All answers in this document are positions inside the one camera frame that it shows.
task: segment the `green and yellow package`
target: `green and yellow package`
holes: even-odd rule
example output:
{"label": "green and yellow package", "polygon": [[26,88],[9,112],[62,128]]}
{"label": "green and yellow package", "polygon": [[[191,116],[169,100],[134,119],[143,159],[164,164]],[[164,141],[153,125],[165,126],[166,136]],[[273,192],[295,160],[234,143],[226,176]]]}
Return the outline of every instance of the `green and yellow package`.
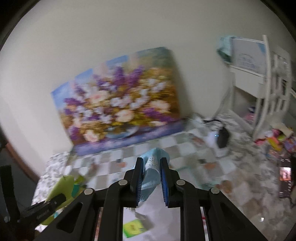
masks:
{"label": "green and yellow package", "polygon": [[144,228],[139,219],[135,219],[123,225],[123,232],[127,238],[131,238],[146,231],[147,230]]}

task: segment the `dark floor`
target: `dark floor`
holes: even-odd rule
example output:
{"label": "dark floor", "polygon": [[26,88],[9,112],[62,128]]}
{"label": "dark floor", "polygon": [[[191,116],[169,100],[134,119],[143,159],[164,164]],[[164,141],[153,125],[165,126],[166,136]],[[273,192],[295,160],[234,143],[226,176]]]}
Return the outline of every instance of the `dark floor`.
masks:
{"label": "dark floor", "polygon": [[[8,152],[4,148],[0,152],[0,166],[11,165],[12,166],[12,177],[14,181],[15,198],[19,210],[22,211],[26,207],[29,207],[32,202],[34,191],[36,189],[36,184],[29,179],[21,169],[14,164],[12,158],[9,156]],[[6,205],[3,198],[2,186],[0,181],[0,213],[3,217],[7,216]]]}

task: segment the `light blue cloth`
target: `light blue cloth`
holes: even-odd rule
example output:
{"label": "light blue cloth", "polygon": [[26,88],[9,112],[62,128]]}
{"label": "light blue cloth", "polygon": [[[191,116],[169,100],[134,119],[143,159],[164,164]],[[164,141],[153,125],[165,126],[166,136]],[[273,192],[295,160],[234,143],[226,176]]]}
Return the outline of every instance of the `light blue cloth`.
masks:
{"label": "light blue cloth", "polygon": [[232,56],[232,41],[231,39],[236,38],[236,36],[224,36],[220,37],[217,52],[221,56],[224,62],[231,64]]}
{"label": "light blue cloth", "polygon": [[161,148],[153,148],[140,156],[144,160],[144,178],[142,182],[140,202],[148,199],[161,182],[160,159],[165,157],[170,162],[169,154]]}

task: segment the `patterned tablecloth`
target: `patterned tablecloth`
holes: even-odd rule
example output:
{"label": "patterned tablecloth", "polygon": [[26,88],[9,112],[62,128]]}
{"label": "patterned tablecloth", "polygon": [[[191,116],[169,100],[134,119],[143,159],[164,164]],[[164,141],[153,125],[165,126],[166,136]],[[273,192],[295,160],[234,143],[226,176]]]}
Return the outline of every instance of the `patterned tablecloth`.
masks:
{"label": "patterned tablecloth", "polygon": [[[260,148],[230,116],[220,115],[218,118],[231,132],[230,152],[225,157],[216,158],[211,149],[197,147],[194,142],[194,136],[203,137],[211,130],[218,130],[221,123],[200,124],[190,120],[183,132],[137,145],[82,157],[68,158],[69,153],[66,152],[52,156],[37,184],[32,204],[46,199],[66,165],[71,165],[83,175],[88,173],[94,161],[97,172],[89,177],[88,186],[99,190],[122,179],[142,153],[160,147],[169,153],[171,168],[180,171],[188,168],[199,188],[219,187],[269,241],[284,240],[296,222],[296,215],[287,198],[278,198],[279,171],[276,163],[265,158]],[[42,231],[44,228],[40,225],[37,229]]]}

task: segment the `flower painting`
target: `flower painting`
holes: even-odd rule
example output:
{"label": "flower painting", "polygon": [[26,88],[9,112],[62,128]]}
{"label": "flower painting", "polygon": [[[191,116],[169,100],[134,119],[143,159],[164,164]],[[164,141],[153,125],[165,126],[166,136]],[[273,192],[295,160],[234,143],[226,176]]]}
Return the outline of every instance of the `flower painting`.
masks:
{"label": "flower painting", "polygon": [[121,56],[89,69],[52,92],[79,155],[182,130],[173,59],[164,47]]}

